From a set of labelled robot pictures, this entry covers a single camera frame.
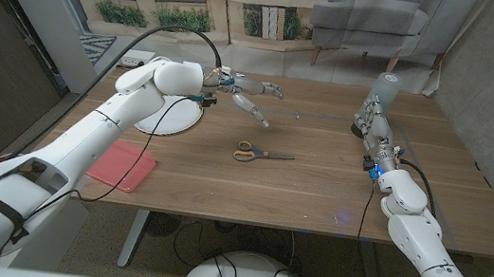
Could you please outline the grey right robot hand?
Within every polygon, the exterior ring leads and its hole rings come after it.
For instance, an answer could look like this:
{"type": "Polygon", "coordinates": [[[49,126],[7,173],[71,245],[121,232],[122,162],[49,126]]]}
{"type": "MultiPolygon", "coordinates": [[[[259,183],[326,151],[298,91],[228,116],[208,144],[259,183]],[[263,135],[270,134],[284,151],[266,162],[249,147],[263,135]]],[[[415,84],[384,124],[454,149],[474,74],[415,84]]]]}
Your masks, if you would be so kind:
{"type": "Polygon", "coordinates": [[[393,131],[377,94],[369,95],[354,116],[353,132],[362,138],[368,156],[381,172],[397,169],[393,131]]]}

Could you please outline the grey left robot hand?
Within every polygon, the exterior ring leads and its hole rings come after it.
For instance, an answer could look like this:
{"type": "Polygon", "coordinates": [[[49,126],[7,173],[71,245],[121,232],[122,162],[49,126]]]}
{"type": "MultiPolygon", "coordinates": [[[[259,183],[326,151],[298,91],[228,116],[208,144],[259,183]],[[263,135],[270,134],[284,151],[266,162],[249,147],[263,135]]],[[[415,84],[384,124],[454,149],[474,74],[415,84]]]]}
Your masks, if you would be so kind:
{"type": "Polygon", "coordinates": [[[202,84],[201,95],[204,98],[201,101],[203,107],[210,107],[217,103],[216,94],[225,92],[230,94],[233,102],[251,114],[254,119],[267,128],[269,122],[252,101],[247,99],[246,95],[272,95],[282,100],[284,95],[282,89],[275,83],[262,82],[250,78],[245,74],[231,70],[223,66],[222,68],[205,69],[205,78],[202,84]]]}

